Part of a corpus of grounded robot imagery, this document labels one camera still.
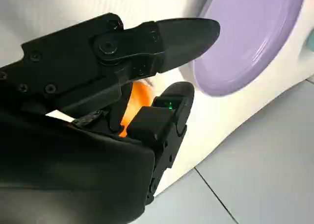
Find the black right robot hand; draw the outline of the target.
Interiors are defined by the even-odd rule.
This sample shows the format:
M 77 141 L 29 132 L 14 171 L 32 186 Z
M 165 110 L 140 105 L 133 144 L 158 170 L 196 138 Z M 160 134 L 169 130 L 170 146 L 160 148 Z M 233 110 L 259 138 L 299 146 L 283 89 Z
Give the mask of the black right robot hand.
M 171 84 L 124 128 L 133 84 L 198 58 L 219 34 L 211 19 L 124 29 L 107 13 L 24 43 L 0 70 L 1 223 L 140 217 L 174 163 L 195 90 Z

